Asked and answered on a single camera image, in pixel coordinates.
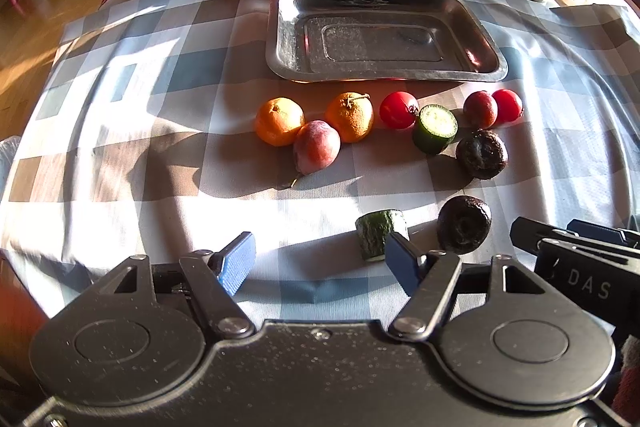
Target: table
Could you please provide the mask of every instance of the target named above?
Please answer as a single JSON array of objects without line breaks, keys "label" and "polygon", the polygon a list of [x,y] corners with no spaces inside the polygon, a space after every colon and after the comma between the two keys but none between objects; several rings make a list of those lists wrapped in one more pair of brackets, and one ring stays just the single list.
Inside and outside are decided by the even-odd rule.
[{"label": "table", "polygon": [[[465,261],[515,253],[528,266],[508,237],[517,216],[634,226],[635,15],[462,1],[505,55],[503,82],[289,82],[264,60],[269,0],[130,0],[71,23],[9,175],[0,247],[52,316],[128,255],[169,262],[248,230],[258,259],[236,298],[258,325],[265,317],[388,323],[407,297],[385,264],[360,260],[354,222],[366,212],[399,208],[412,241],[430,249],[444,201],[473,195],[494,221]],[[292,174],[290,150],[252,132],[258,106],[275,96],[296,100],[311,120],[345,90],[368,92],[374,107],[408,90],[421,105],[460,108],[469,93],[500,87],[526,108],[497,129],[510,165],[468,185],[454,146],[427,159],[407,133],[376,121],[331,167],[277,190]]]}]

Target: cucumber piece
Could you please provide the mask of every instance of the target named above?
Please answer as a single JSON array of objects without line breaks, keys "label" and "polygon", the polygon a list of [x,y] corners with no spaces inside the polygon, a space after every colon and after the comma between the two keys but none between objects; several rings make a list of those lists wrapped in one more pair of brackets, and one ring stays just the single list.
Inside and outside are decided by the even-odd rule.
[{"label": "cucumber piece", "polygon": [[409,239],[406,221],[400,210],[379,210],[360,216],[356,219],[356,231],[365,261],[385,258],[386,236],[391,232],[399,232]]},{"label": "cucumber piece", "polygon": [[425,154],[439,154],[447,148],[458,132],[453,113],[441,105],[425,105],[418,113],[412,139]]}]

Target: metal bolt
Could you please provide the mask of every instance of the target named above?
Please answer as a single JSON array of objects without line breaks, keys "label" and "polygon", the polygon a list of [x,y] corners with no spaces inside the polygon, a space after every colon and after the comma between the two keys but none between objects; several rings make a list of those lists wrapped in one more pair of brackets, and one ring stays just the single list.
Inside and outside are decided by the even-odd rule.
[{"label": "metal bolt", "polygon": [[405,335],[417,335],[426,331],[427,324],[415,317],[400,317],[394,320],[394,329]]},{"label": "metal bolt", "polygon": [[218,323],[220,333],[229,338],[244,335],[250,329],[251,323],[241,317],[226,317]]},{"label": "metal bolt", "polygon": [[311,330],[311,334],[314,336],[316,341],[328,341],[331,337],[331,331],[323,330],[321,328]]},{"label": "metal bolt", "polygon": [[583,418],[578,420],[576,427],[598,427],[598,422],[593,418]]},{"label": "metal bolt", "polygon": [[45,427],[68,427],[66,420],[62,416],[49,415],[44,419]]}]

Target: cherry tomato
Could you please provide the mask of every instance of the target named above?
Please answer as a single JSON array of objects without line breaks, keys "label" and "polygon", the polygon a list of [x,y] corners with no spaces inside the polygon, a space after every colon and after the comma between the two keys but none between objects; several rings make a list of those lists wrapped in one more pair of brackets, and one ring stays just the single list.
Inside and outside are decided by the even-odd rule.
[{"label": "cherry tomato", "polygon": [[380,118],[391,129],[406,129],[418,117],[418,101],[404,91],[388,94],[380,104]]},{"label": "cherry tomato", "polygon": [[512,122],[523,113],[522,100],[511,89],[498,89],[492,95],[498,104],[498,121]]},{"label": "cherry tomato", "polygon": [[476,91],[466,97],[462,111],[472,126],[487,129],[498,117],[498,104],[488,92]]}]

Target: stainless steel tray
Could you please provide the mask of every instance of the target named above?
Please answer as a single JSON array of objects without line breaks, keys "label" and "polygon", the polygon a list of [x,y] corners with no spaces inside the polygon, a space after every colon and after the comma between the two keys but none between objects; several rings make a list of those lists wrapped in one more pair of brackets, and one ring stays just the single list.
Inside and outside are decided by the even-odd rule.
[{"label": "stainless steel tray", "polygon": [[272,0],[266,59],[300,82],[496,82],[507,62],[459,0]]}]

